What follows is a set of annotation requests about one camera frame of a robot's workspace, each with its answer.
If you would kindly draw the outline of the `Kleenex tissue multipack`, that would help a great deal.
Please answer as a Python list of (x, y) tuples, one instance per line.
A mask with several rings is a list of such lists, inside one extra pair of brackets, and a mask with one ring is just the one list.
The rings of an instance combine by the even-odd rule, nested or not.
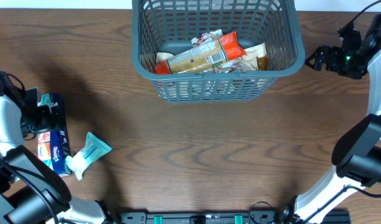
[(66, 165), (66, 158), (70, 155), (70, 145), (65, 117), (65, 104), (58, 93), (47, 93), (41, 96), (38, 106), (47, 105), (50, 112), (57, 112), (58, 118), (63, 121), (60, 127), (53, 131), (44, 131), (37, 135), (38, 158), (60, 177), (71, 175)]

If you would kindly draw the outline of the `teal white wipes pouch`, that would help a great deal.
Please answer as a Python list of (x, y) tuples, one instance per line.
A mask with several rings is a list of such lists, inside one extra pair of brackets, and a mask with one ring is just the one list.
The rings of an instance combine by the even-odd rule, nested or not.
[(75, 173), (76, 178), (81, 180), (85, 170), (110, 151), (112, 151), (112, 147), (97, 138), (93, 133), (88, 132), (85, 146), (73, 157), (67, 156), (66, 165)]

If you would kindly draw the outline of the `clear brown pastry bag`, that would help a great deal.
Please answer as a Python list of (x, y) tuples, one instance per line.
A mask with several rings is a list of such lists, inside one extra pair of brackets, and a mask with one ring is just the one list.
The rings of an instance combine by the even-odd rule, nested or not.
[(245, 55), (225, 63), (218, 72), (231, 73), (268, 70), (269, 58), (264, 43), (249, 47), (245, 49), (245, 52)]

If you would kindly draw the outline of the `bread bag with grain print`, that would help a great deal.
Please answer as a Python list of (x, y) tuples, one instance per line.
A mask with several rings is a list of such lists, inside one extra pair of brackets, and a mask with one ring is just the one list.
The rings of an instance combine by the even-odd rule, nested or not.
[(211, 31), (211, 32), (206, 32), (206, 33), (200, 34), (197, 37), (192, 38), (191, 44), (192, 44), (192, 47), (197, 47), (209, 38), (221, 37), (221, 36), (223, 36), (223, 32), (221, 29)]

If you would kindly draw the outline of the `red orange cracker pack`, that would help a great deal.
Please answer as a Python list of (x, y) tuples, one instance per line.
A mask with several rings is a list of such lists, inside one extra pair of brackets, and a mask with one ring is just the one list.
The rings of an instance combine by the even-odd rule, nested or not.
[(154, 70), (158, 75), (198, 73), (245, 54), (245, 50), (238, 44), (237, 32), (233, 31), (221, 37), (209, 38), (197, 47), (156, 64)]

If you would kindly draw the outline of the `beige brown bread bag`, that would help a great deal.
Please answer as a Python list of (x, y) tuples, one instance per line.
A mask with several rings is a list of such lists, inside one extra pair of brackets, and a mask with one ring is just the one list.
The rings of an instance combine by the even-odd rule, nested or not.
[(167, 52), (157, 52), (155, 63), (156, 64), (162, 63), (174, 56), (175, 56), (174, 54), (167, 53)]

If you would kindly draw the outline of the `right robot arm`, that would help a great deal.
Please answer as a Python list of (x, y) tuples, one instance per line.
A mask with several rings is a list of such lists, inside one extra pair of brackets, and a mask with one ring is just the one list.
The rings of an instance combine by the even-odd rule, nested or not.
[(338, 30), (341, 47), (321, 46), (305, 64), (316, 71), (323, 67), (340, 76), (361, 79), (369, 75), (367, 115), (336, 143), (332, 167), (308, 191), (287, 204), (278, 223), (322, 223), (326, 215), (348, 196), (381, 184), (381, 14), (372, 19), (365, 35), (348, 22)]

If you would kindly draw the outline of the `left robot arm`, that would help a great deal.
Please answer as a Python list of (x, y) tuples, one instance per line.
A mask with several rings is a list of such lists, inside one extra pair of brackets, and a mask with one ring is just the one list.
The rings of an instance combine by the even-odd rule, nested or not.
[(120, 223), (104, 202), (72, 197), (61, 177), (25, 147), (28, 135), (66, 130), (65, 104), (53, 93), (15, 86), (0, 71), (0, 223)]

